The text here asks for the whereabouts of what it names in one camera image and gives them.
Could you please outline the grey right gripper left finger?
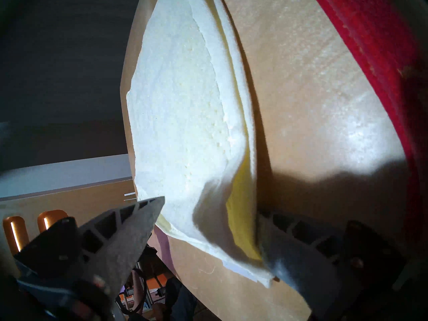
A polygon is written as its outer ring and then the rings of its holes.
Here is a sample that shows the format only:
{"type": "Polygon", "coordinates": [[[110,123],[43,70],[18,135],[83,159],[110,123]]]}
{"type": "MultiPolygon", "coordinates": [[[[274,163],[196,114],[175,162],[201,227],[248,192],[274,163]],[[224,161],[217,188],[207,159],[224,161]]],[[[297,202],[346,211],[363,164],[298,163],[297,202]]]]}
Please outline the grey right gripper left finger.
{"type": "Polygon", "coordinates": [[[110,209],[78,227],[60,219],[15,257],[20,286],[52,292],[119,292],[143,253],[165,197],[110,209]]]}

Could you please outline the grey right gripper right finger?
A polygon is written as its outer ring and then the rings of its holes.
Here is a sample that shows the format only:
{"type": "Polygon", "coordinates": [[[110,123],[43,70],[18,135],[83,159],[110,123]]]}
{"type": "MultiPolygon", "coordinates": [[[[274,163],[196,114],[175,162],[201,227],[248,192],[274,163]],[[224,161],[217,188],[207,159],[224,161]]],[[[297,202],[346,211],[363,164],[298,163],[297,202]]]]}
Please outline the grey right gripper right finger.
{"type": "Polygon", "coordinates": [[[257,243],[267,269],[305,300],[311,317],[362,316],[392,291],[405,258],[366,224],[345,229],[262,211],[257,243]]]}

